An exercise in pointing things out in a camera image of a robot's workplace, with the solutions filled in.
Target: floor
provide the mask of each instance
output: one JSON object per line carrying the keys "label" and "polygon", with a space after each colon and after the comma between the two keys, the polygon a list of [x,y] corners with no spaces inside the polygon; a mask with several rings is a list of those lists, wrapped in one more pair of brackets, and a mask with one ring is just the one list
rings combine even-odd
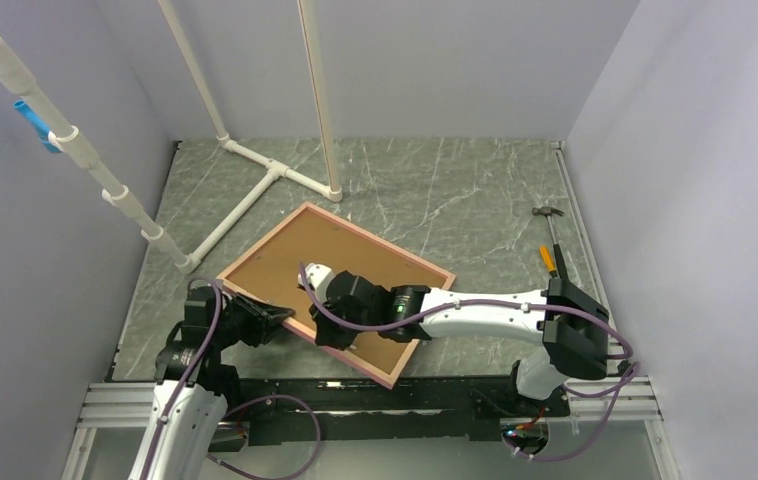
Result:
{"label": "floor", "polygon": [[[241,144],[326,179],[317,139],[249,139]],[[336,143],[344,199],[339,204],[279,180],[211,251],[195,274],[216,276],[304,201],[311,201],[452,272],[453,288],[512,293],[546,286],[538,253],[550,244],[547,222],[531,215],[547,204],[556,220],[571,280],[594,295],[567,191],[545,140],[460,138],[343,139]],[[264,174],[261,166],[217,148],[180,144],[158,221],[191,251]],[[155,356],[181,318],[186,276],[149,251],[114,372],[149,380]],[[485,337],[436,339],[418,347],[403,376],[507,374],[531,353],[524,342]],[[357,377],[352,368],[293,335],[258,349],[223,354],[244,378]]]}

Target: orange hammer handle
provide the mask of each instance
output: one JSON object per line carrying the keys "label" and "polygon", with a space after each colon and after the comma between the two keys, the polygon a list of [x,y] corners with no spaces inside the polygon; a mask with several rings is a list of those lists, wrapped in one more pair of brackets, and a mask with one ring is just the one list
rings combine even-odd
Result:
{"label": "orange hammer handle", "polygon": [[541,245],[541,248],[539,248],[538,251],[541,252],[541,258],[544,259],[544,265],[547,266],[547,271],[552,275],[556,271],[556,265],[553,264],[553,259],[550,258],[550,251],[547,250],[547,247],[544,245]]}

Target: cable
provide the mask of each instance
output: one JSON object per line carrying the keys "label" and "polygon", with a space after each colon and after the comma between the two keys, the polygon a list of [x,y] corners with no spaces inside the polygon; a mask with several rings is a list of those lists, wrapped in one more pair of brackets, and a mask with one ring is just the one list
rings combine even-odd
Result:
{"label": "cable", "polygon": [[311,407],[309,407],[308,404],[306,404],[304,401],[300,400],[299,398],[292,397],[290,395],[281,395],[281,394],[267,395],[267,396],[256,398],[255,400],[250,400],[248,402],[238,405],[237,407],[226,412],[226,415],[224,415],[223,418],[226,418],[229,415],[243,408],[249,407],[251,405],[255,405],[256,403],[260,403],[260,402],[264,402],[264,401],[272,400],[276,398],[279,398],[282,400],[290,400],[294,403],[297,403],[299,406],[304,408],[306,412],[308,412],[309,416],[311,417],[311,421],[314,422],[314,431],[315,431],[314,448],[311,450],[311,456],[308,457],[308,460],[305,462],[305,464],[302,467],[300,467],[296,472],[290,475],[285,475],[284,477],[268,478],[268,477],[259,477],[249,472],[245,472],[241,470],[240,468],[230,465],[229,463],[224,462],[223,460],[220,460],[219,458],[211,454],[208,454],[208,459],[220,465],[223,468],[231,470],[232,472],[237,473],[238,475],[242,475],[252,480],[292,480],[302,475],[306,470],[308,470],[308,467],[310,467],[311,464],[314,463],[314,461],[317,459],[317,455],[320,453],[321,435],[320,435],[320,421],[317,419],[317,414],[315,414],[314,410],[312,410]]}
{"label": "cable", "polygon": [[627,383],[629,383],[629,381],[624,381],[625,378],[626,376],[623,376],[621,377],[620,381],[614,386],[609,387],[605,390],[601,390],[599,392],[594,392],[594,393],[583,393],[578,390],[574,390],[568,387],[567,385],[562,385],[562,388],[564,389],[565,392],[571,395],[576,395],[577,397],[580,397],[580,398],[600,398],[614,392],[615,390],[620,391],[621,388],[623,388]]}
{"label": "cable", "polygon": [[388,330],[394,330],[399,327],[406,326],[410,323],[414,323],[419,320],[422,320],[423,318],[429,315],[439,313],[444,310],[449,310],[451,308],[460,308],[464,306],[488,305],[488,306],[494,306],[494,307],[521,309],[525,305],[528,305],[530,310],[545,310],[545,311],[551,311],[551,312],[567,313],[568,315],[574,315],[582,319],[585,319],[591,322],[592,324],[596,325],[597,327],[602,328],[603,330],[606,331],[606,333],[614,337],[623,346],[623,353],[609,355],[609,358],[611,359],[616,359],[616,360],[626,359],[626,358],[631,357],[633,354],[632,345],[630,345],[630,343],[626,341],[626,339],[623,338],[623,336],[620,333],[618,333],[617,330],[612,328],[608,323],[600,320],[594,315],[591,315],[590,313],[585,312],[583,310],[579,310],[577,308],[572,308],[572,307],[565,307],[562,305],[543,305],[543,304],[535,304],[535,303],[522,304],[522,303],[517,303],[517,302],[508,302],[505,300],[474,298],[470,300],[461,300],[458,305],[451,302],[451,303],[438,305],[436,307],[428,308],[419,313],[415,313],[414,315],[408,318],[404,318],[402,320],[396,321],[394,323],[389,323],[386,325],[359,325],[357,323],[351,323],[338,317],[334,313],[330,312],[329,309],[327,309],[325,306],[323,306],[323,303],[320,302],[320,300],[318,300],[317,296],[314,294],[314,291],[309,286],[310,284],[308,283],[308,274],[305,271],[305,265],[303,265],[302,263],[300,263],[299,265],[299,275],[300,275],[300,280],[302,281],[302,284],[305,286],[305,292],[308,294],[308,298],[311,299],[311,303],[314,304],[317,310],[319,310],[320,313],[322,313],[329,320],[332,320],[333,322],[337,323],[338,325],[342,327],[349,328],[350,330],[356,330],[359,332],[384,332]]}
{"label": "cable", "polygon": [[600,422],[594,428],[594,431],[591,433],[591,436],[588,437],[588,439],[585,440],[585,443],[583,443],[582,446],[577,448],[576,450],[570,453],[566,453],[564,455],[556,456],[556,457],[540,458],[535,455],[527,455],[526,453],[523,453],[519,449],[515,449],[515,447],[512,447],[506,441],[505,438],[503,438],[503,443],[505,443],[506,446],[509,447],[509,449],[512,451],[512,454],[520,455],[523,458],[526,458],[527,460],[534,461],[534,462],[561,462],[561,461],[570,460],[572,458],[578,457],[579,455],[582,455],[583,453],[585,453],[586,450],[588,450],[591,447],[591,445],[594,444],[594,442],[597,441],[597,438],[603,433],[603,430],[606,428],[606,424],[609,423],[609,417],[612,415],[612,410],[614,410],[615,408],[615,402],[617,401],[618,395],[620,394],[621,387],[623,387],[624,385],[632,381],[632,379],[638,375],[638,370],[640,368],[641,368],[641,362],[635,362],[629,366],[629,370],[627,370],[626,375],[624,375],[621,381],[618,382],[618,386],[616,390],[614,391],[614,394],[612,395],[612,401],[609,402],[609,407],[606,409],[606,413],[603,414],[603,418],[600,419]]}
{"label": "cable", "polygon": [[208,327],[208,333],[206,333],[205,339],[203,339],[202,344],[196,351],[196,354],[194,354],[193,358],[191,358],[191,361],[188,364],[188,368],[185,369],[185,371],[182,373],[181,378],[179,378],[179,382],[176,384],[176,388],[173,389],[173,393],[170,394],[170,398],[164,405],[164,411],[155,424],[155,431],[152,434],[152,440],[149,443],[149,449],[146,451],[146,459],[143,462],[143,467],[141,467],[140,480],[147,480],[147,478],[149,478],[149,471],[152,468],[152,462],[155,459],[155,452],[158,450],[158,442],[161,440],[161,432],[164,430],[164,425],[167,423],[170,413],[172,413],[173,404],[176,403],[176,399],[182,392],[182,388],[184,388],[187,384],[188,378],[190,378],[191,373],[193,373],[194,369],[196,369],[197,365],[199,365],[199,362],[205,355],[205,351],[208,350],[211,339],[214,337],[214,331],[217,329],[217,324],[220,322],[220,311],[223,309],[223,292],[220,290],[220,287],[214,282],[214,280],[210,280],[205,277],[191,278],[188,281],[188,291],[191,290],[191,285],[193,285],[193,283],[197,280],[207,282],[208,285],[211,286],[211,289],[214,290],[214,316],[211,318],[211,326]]}
{"label": "cable", "polygon": [[521,423],[520,425],[516,426],[518,430],[529,430],[533,426],[535,426],[536,423],[538,423],[538,420],[541,420],[541,417],[544,416],[544,407],[541,407],[541,410],[538,410],[538,415],[535,415],[535,418],[533,418],[531,421],[527,423]]}
{"label": "cable", "polygon": [[497,402],[495,402],[495,401],[491,400],[490,398],[488,398],[488,395],[485,395],[479,389],[473,388],[473,389],[471,389],[471,391],[472,392],[476,392],[477,394],[479,394],[479,396],[481,396],[482,398],[485,399],[486,402],[488,402],[488,405],[491,405],[493,408],[495,408],[498,412],[502,413],[503,415],[506,415],[506,416],[509,416],[509,417],[513,417],[513,416],[516,415],[516,414],[514,414],[512,412],[507,411],[506,409],[502,408],[501,406],[497,405]]}

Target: white pvc pipe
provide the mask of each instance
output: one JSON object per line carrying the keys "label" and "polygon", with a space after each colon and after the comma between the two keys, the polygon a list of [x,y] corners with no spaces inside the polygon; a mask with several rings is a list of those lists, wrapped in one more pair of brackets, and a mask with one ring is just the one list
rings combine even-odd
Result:
{"label": "white pvc pipe", "polygon": [[270,166],[273,165],[273,162],[276,161],[276,160],[273,160],[272,158],[267,158],[258,152],[250,150],[234,140],[229,140],[228,142],[224,143],[222,147],[226,151],[237,153],[238,155],[242,157],[246,157],[252,160],[253,162],[264,165],[264,167],[266,168],[270,168]]}
{"label": "white pvc pipe", "polygon": [[335,144],[332,140],[332,127],[329,125],[329,106],[326,103],[326,77],[323,74],[323,60],[320,54],[320,40],[317,34],[317,22],[314,19],[313,0],[298,0],[300,24],[305,39],[305,52],[308,57],[308,72],[314,91],[314,105],[317,108],[317,123],[320,125],[320,140],[323,142],[323,154],[326,158],[326,171],[329,174],[330,200],[341,200],[341,181],[338,177],[338,161]]}
{"label": "white pvc pipe", "polygon": [[182,28],[182,23],[179,21],[178,15],[176,15],[176,9],[173,8],[173,3],[170,0],[158,0],[158,5],[161,7],[161,12],[167,20],[170,31],[173,32],[176,44],[179,45],[182,58],[185,59],[185,64],[191,72],[191,77],[193,77],[196,88],[199,90],[199,96],[202,97],[202,103],[205,104],[205,109],[208,110],[208,116],[211,117],[211,123],[214,124],[214,131],[217,132],[217,140],[222,144],[229,140],[229,133],[226,131],[226,126],[223,124],[220,112],[217,111],[217,105],[214,104],[211,90],[208,88],[208,83],[205,81],[202,69],[199,68],[199,63],[196,61],[191,44],[188,42],[188,36],[185,35],[185,30]]}
{"label": "white pvc pipe", "polygon": [[198,247],[196,247],[196,250],[191,253],[191,258],[193,259],[192,261],[197,263],[199,261],[202,261],[202,259],[208,255],[208,252],[214,248],[214,245],[216,245],[217,242],[223,238],[223,235],[226,235],[226,232],[228,232],[235,225],[235,223],[237,223],[238,219],[240,219],[243,214],[249,210],[249,207],[251,207],[252,204],[255,203],[259,197],[261,197],[264,191],[267,190],[267,188],[270,187],[270,185],[272,185],[273,182],[275,182],[278,178],[278,174],[272,171],[268,171],[267,174],[264,175],[264,177],[261,179],[261,181],[259,181],[258,184],[249,191],[247,196],[244,197],[244,199],[241,200],[240,203],[238,203],[238,205],[235,206],[235,208],[229,212],[228,215],[226,215],[226,218],[220,222],[220,225],[217,225],[217,228],[215,228],[214,231],[211,232],[211,234],[209,234],[208,237],[206,237]]}
{"label": "white pvc pipe", "polygon": [[237,153],[238,155],[246,157],[261,165],[264,165],[265,167],[267,167],[268,170],[274,171],[278,173],[279,175],[282,175],[283,177],[287,178],[288,180],[293,180],[299,183],[300,185],[307,187],[319,193],[320,195],[323,195],[323,197],[327,198],[328,200],[331,200],[333,202],[338,202],[341,200],[340,191],[333,192],[332,189],[328,185],[325,185],[323,183],[318,182],[317,180],[307,177],[297,172],[296,170],[293,170],[291,167],[285,165],[284,163],[278,160],[267,158],[258,152],[250,150],[234,140],[229,140],[228,142],[224,143],[223,149],[232,153]]}
{"label": "white pvc pipe", "polygon": [[168,254],[183,272],[196,266],[182,253],[173,238],[146,213],[143,205],[102,163],[99,153],[78,128],[64,118],[55,104],[38,87],[34,75],[20,57],[0,37],[0,82],[19,95],[49,126],[49,140],[70,156],[76,165],[90,173],[102,185],[102,197],[141,227],[141,235]]}
{"label": "white pvc pipe", "polygon": [[319,193],[320,195],[323,195],[324,197],[328,198],[329,200],[337,201],[337,200],[334,200],[334,199],[330,198],[332,196],[332,191],[329,188],[329,185],[320,183],[317,180],[314,180],[314,179],[312,179],[310,177],[307,177],[307,176],[299,173],[296,170],[293,170],[293,169],[290,169],[290,168],[288,170],[286,170],[285,171],[285,178],[287,178],[288,180],[293,180],[293,181],[299,183],[300,185],[302,185],[304,187],[307,187],[307,188],[309,188],[311,190],[314,190],[315,192]]}

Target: brown board surface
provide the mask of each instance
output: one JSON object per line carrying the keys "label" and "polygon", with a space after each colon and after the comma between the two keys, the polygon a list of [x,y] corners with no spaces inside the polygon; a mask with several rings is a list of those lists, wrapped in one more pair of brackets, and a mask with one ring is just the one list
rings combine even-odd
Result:
{"label": "brown board surface", "polygon": [[[349,270],[384,287],[415,284],[448,288],[455,279],[452,273],[308,203],[283,220],[219,278],[227,288],[293,308],[296,314],[286,321],[286,326],[313,341],[314,322],[308,314],[311,301],[297,288],[300,262],[320,263],[335,272]],[[369,332],[359,334],[353,346],[344,352],[326,350],[371,377],[380,377],[377,381],[390,387],[416,343],[396,343]]]}

